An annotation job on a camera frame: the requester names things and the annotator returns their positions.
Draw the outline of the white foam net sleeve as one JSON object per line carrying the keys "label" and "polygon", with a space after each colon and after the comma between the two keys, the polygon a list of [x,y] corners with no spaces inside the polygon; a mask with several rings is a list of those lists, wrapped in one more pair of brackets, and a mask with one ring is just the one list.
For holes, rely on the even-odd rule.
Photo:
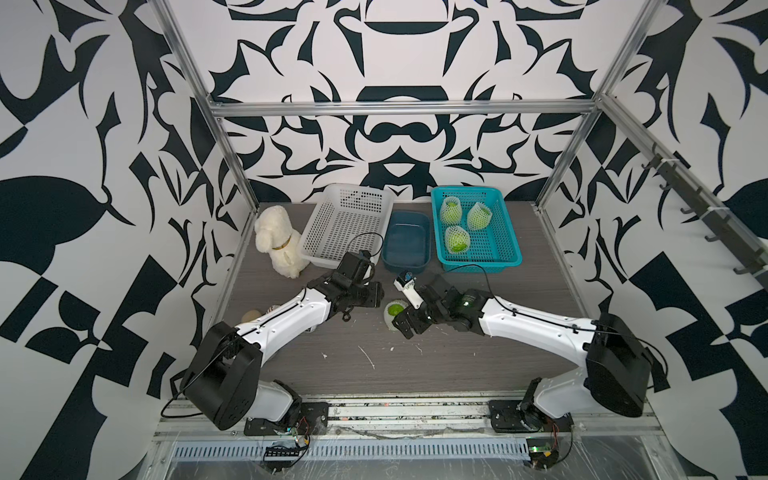
{"label": "white foam net sleeve", "polygon": [[461,201],[455,196],[447,196],[443,199],[440,208],[440,221],[443,225],[459,225],[463,217]]}

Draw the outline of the green custard apple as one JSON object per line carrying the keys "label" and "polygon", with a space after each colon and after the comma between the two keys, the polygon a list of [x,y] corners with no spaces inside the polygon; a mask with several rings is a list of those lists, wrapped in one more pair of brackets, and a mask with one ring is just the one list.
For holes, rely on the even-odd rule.
{"label": "green custard apple", "polygon": [[475,210],[472,214],[472,228],[474,230],[486,228],[489,225],[491,218],[492,215],[489,212],[486,212],[483,209]]}
{"label": "green custard apple", "polygon": [[446,242],[451,252],[461,253],[469,248],[470,237],[465,231],[456,230],[448,235]]}
{"label": "green custard apple", "polygon": [[392,302],[387,306],[386,313],[389,317],[394,319],[397,315],[399,315],[402,311],[405,310],[405,307],[397,302]]}
{"label": "green custard apple", "polygon": [[442,222],[447,225],[458,225],[461,222],[462,213],[463,211],[459,204],[449,203],[441,212]]}

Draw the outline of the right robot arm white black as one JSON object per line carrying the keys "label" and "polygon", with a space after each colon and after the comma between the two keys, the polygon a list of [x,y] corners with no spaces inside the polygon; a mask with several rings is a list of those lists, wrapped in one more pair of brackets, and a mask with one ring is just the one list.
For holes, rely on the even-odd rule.
{"label": "right robot arm white black", "polygon": [[410,272],[394,281],[408,301],[394,326],[406,337],[433,325],[510,339],[559,356],[573,369],[532,380],[514,409],[526,430],[574,413],[642,415],[654,357],[617,316],[567,317],[525,307],[489,290],[460,291],[436,277],[421,284]]}

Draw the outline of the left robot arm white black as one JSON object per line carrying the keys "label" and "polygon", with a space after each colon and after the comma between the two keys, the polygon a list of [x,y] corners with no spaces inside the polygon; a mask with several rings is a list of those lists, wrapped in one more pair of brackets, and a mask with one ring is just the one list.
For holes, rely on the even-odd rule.
{"label": "left robot arm white black", "polygon": [[213,325],[185,371],[180,394],[220,430],[243,419],[288,430],[299,422],[302,399],[261,369],[281,348],[337,314],[377,308],[383,287],[373,279],[367,250],[347,252],[336,269],[309,282],[296,297],[254,320]]}

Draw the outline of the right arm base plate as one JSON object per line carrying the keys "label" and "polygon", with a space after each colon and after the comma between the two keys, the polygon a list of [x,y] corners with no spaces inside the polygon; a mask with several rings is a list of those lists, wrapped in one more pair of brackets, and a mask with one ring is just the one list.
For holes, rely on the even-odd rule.
{"label": "right arm base plate", "polygon": [[490,400],[488,402],[491,428],[496,433],[555,433],[571,432],[573,418],[566,414],[549,417],[533,404],[536,388],[542,378],[532,380],[521,400]]}

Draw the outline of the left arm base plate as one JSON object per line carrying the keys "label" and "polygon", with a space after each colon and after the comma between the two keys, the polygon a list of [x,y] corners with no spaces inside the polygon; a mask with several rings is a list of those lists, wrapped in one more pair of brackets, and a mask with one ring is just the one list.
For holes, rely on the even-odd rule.
{"label": "left arm base plate", "polygon": [[330,404],[305,401],[290,386],[260,382],[254,403],[245,415],[245,436],[287,434],[293,429],[310,434],[324,432]]}

